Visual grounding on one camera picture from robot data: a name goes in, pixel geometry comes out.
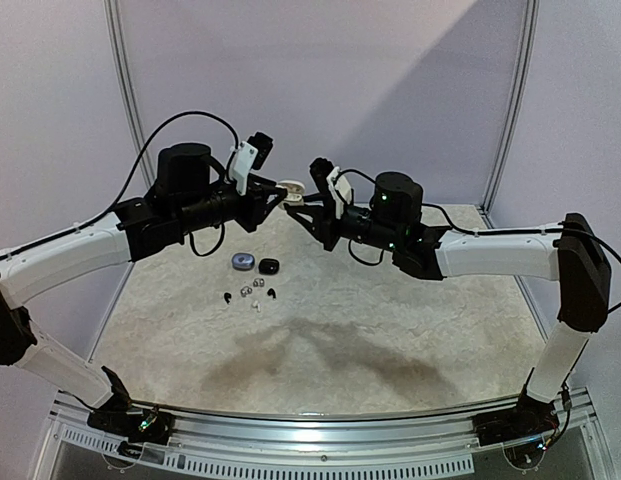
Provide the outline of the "cream earbud charging case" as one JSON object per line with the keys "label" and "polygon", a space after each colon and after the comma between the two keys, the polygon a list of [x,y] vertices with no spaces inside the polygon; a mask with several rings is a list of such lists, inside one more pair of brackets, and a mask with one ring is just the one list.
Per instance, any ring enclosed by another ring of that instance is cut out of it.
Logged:
{"label": "cream earbud charging case", "polygon": [[277,184],[278,187],[286,190],[284,203],[290,205],[303,205],[306,187],[303,182],[298,180],[283,180]]}

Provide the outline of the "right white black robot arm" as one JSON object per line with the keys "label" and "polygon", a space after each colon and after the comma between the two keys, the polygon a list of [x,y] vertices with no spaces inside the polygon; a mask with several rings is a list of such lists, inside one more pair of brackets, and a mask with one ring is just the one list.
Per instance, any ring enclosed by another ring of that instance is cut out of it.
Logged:
{"label": "right white black robot arm", "polygon": [[368,207],[354,204],[345,175],[339,168],[317,173],[317,193],[284,201],[326,250],[348,239],[388,251],[399,270],[420,280],[495,275],[558,282],[558,324],[522,391],[528,401],[551,403],[609,315],[611,266],[586,219],[568,214],[558,223],[514,230],[427,226],[423,189],[407,175],[379,174]]}

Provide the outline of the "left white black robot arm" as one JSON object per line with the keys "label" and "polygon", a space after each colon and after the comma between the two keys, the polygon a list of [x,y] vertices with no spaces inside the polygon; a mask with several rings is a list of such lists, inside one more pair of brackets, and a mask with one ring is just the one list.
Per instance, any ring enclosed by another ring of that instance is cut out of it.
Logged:
{"label": "left white black robot arm", "polygon": [[228,168],[209,146],[181,143],[161,151],[158,176],[143,197],[116,204],[102,219],[32,248],[0,253],[0,366],[27,370],[96,411],[125,412],[122,381],[96,368],[31,321],[26,303],[91,272],[193,243],[196,231],[234,221],[251,233],[286,196],[253,175],[273,147],[257,132],[239,144]]}

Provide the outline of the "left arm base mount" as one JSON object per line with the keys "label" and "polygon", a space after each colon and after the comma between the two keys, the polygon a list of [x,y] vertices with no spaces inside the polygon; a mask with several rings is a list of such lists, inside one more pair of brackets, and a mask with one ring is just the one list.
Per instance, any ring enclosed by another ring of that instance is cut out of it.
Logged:
{"label": "left arm base mount", "polygon": [[125,437],[129,443],[167,445],[176,418],[157,407],[135,409],[129,403],[111,399],[91,411],[87,425],[93,429]]}

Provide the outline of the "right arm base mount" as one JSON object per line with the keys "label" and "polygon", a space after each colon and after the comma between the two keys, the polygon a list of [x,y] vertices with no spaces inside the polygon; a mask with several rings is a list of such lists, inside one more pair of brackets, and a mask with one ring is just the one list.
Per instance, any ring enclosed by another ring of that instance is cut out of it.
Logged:
{"label": "right arm base mount", "polygon": [[472,417],[473,432],[481,446],[535,439],[550,433],[552,443],[565,431],[554,403],[520,398],[513,407],[480,413]]}

